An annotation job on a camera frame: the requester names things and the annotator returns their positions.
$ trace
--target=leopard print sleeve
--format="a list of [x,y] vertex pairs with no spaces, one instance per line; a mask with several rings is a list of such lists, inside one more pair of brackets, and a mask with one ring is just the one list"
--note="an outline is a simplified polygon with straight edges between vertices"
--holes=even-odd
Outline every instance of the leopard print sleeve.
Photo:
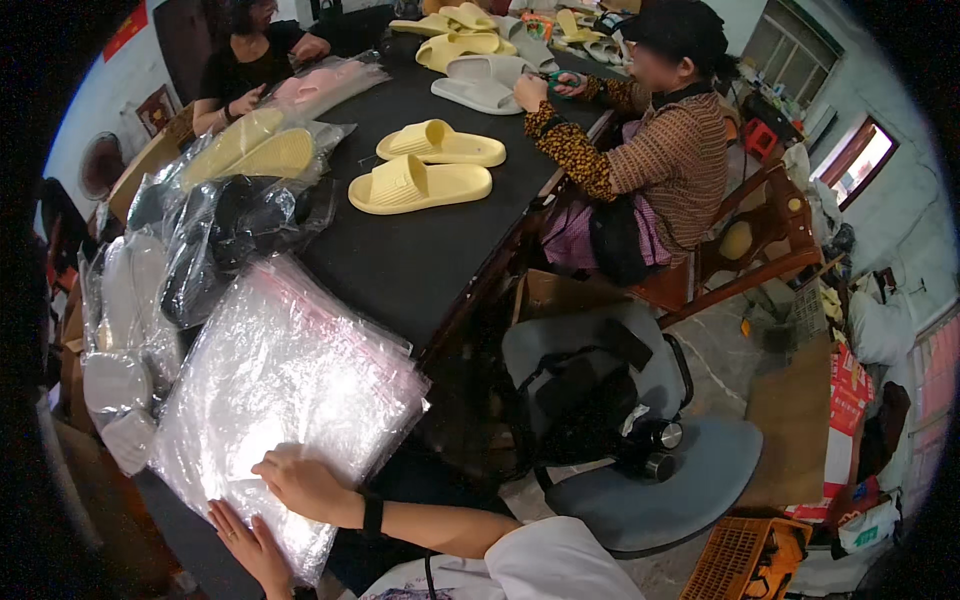
[[616,198],[610,180],[610,160],[594,148],[579,125],[557,114],[548,101],[540,102],[537,112],[527,113],[523,130],[592,198],[608,202]]
[[587,75],[587,88],[579,98],[613,108],[621,114],[643,114],[650,104],[650,92],[637,82],[600,79]]

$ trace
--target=white sleeve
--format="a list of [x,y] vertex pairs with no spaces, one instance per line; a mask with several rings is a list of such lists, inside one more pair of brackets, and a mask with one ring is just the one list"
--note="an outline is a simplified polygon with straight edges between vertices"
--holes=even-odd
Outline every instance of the white sleeve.
[[509,600],[643,600],[584,522],[553,516],[524,525],[484,557]]

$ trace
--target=red banner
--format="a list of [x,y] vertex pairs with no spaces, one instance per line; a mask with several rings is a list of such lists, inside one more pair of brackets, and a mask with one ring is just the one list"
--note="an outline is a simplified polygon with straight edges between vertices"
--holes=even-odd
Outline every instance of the red banner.
[[140,6],[136,7],[133,14],[128,16],[123,24],[120,25],[120,29],[110,38],[110,41],[107,42],[107,46],[104,48],[104,62],[110,60],[125,43],[130,41],[133,36],[136,36],[136,34],[146,26],[147,2],[144,0],[144,2],[140,3]]

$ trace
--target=woman in black shirt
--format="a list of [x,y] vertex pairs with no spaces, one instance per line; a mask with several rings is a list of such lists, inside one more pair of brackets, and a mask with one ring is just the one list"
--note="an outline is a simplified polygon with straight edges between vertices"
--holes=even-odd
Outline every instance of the woman in black shirt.
[[305,33],[297,21],[271,23],[276,0],[231,0],[229,9],[229,44],[206,62],[193,108],[197,135],[219,132],[253,110],[265,89],[293,77],[288,54],[303,61],[330,53],[325,39]]

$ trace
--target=gray office chair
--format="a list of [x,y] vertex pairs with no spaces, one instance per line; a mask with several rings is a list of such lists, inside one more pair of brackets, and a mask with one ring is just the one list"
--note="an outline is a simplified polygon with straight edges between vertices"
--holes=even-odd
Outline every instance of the gray office chair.
[[[602,346],[599,330],[613,318],[623,323],[650,350],[642,372],[630,368],[638,400],[650,407],[641,420],[673,420],[692,399],[693,385],[680,345],[662,334],[650,309],[629,302],[549,319],[516,324],[503,338],[501,349],[512,398],[529,430],[515,440],[540,439],[551,419],[533,398],[553,374],[544,370],[532,382],[544,355],[576,352]],[[622,361],[604,351],[584,354],[598,377]],[[526,393],[517,390],[526,383]],[[520,469],[532,468],[547,505],[558,515],[576,516],[616,558],[630,559],[666,550],[709,527],[733,505],[747,486],[759,460],[760,432],[744,420],[698,417],[681,421],[684,432],[671,452],[673,475],[663,482],[628,475],[617,465],[579,473],[553,483],[545,465],[519,457]]]

